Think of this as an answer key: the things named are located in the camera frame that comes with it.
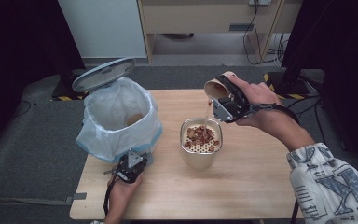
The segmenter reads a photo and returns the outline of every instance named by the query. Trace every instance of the metal container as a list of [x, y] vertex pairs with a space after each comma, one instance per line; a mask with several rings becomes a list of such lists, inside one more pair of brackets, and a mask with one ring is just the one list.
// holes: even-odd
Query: metal container
[[[196, 137], [189, 137], [189, 133], [191, 132], [189, 130], [195, 131], [201, 126], [205, 127], [205, 125], [207, 131], [203, 130], [201, 134], [211, 133], [208, 134], [208, 142], [202, 143], [201, 141], [205, 135], [197, 137], [197, 140], [199, 140], [198, 143], [197, 140], [194, 140]], [[222, 148], [222, 129], [220, 128], [219, 123], [212, 119], [188, 119], [182, 124], [180, 144], [182, 147], [182, 157], [185, 163], [195, 170], [205, 170], [213, 164], [216, 153]]]

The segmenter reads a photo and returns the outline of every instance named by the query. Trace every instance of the patterned sleeve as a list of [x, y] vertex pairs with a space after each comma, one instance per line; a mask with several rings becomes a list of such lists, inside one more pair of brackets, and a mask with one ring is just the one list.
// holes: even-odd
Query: patterned sleeve
[[306, 223], [358, 224], [358, 171], [325, 144], [287, 154], [290, 181]]

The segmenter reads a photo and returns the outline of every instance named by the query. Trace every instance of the power socket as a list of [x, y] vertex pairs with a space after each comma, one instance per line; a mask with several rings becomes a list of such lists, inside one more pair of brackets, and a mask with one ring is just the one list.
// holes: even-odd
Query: power socket
[[269, 6], [271, 5], [271, 1], [272, 0], [249, 0], [249, 5], [255, 6], [255, 3], [257, 2], [259, 6]]

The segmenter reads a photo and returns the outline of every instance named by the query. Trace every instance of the wooden desk panel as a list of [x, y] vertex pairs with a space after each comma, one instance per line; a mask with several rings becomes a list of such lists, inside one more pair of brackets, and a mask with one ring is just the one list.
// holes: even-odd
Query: wooden desk panel
[[[144, 171], [125, 219], [290, 218], [295, 196], [289, 182], [286, 149], [275, 138], [251, 127], [221, 123], [223, 147], [215, 162], [195, 172], [182, 160], [179, 132], [186, 119], [203, 118], [203, 90], [151, 91], [158, 102], [163, 135], [155, 162]], [[103, 219], [103, 198], [112, 164], [88, 156], [76, 192], [73, 219]]]

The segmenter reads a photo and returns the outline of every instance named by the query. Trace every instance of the white trash bag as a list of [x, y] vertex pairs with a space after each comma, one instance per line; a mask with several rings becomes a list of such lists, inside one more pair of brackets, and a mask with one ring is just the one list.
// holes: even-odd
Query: white trash bag
[[130, 149], [154, 151], [162, 124], [153, 96], [138, 83], [121, 77], [87, 96], [84, 105], [76, 141], [89, 154], [114, 163]]

